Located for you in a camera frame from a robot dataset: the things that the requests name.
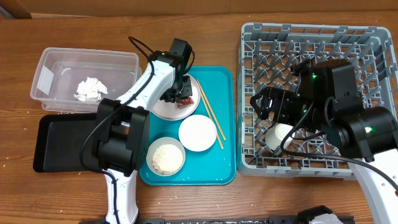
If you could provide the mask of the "grey bowl with rice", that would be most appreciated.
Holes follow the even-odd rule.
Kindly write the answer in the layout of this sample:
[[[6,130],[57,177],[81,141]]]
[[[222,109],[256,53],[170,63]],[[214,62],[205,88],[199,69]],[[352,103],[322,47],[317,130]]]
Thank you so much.
[[[159,138],[149,146],[146,162],[154,174],[168,177],[183,167],[185,149],[180,141],[174,138]]]

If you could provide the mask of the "white paper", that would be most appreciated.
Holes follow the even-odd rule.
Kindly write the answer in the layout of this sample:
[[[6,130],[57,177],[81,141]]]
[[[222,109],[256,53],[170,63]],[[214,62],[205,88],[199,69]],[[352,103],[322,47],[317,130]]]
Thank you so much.
[[[78,84],[74,98],[78,101],[97,102],[102,99],[102,95],[107,95],[107,87],[97,78],[88,77],[85,81]]]

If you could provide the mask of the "red snack wrapper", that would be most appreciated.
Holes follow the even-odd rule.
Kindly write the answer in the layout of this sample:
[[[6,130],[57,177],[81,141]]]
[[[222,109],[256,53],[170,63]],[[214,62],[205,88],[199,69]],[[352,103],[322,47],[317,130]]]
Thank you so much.
[[[194,100],[192,99],[191,96],[188,96],[186,98],[177,99],[174,103],[174,106],[176,109],[182,110],[182,109],[189,107],[193,104],[194,104]]]

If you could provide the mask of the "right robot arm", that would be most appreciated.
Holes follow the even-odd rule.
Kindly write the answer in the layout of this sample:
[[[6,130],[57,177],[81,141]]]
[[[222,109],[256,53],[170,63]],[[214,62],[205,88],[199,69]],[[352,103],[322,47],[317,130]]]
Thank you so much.
[[[385,107],[365,108],[358,91],[354,65],[345,59],[314,63],[307,59],[291,66],[299,79],[296,91],[265,87],[251,97],[257,117],[292,128],[280,150],[290,156],[347,162],[357,178],[375,223],[397,223],[397,120]],[[288,151],[285,142],[298,129],[312,137],[326,135],[339,149],[335,157]]]

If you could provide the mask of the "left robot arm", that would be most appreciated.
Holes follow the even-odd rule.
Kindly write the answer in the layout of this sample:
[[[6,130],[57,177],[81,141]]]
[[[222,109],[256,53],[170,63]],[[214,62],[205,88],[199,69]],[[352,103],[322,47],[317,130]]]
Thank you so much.
[[[150,112],[159,100],[185,104],[192,95],[187,73],[195,53],[187,41],[174,39],[168,51],[151,50],[146,59],[145,72],[125,94],[100,101],[89,135],[97,171],[106,177],[104,223],[136,222],[136,179],[149,149]]]

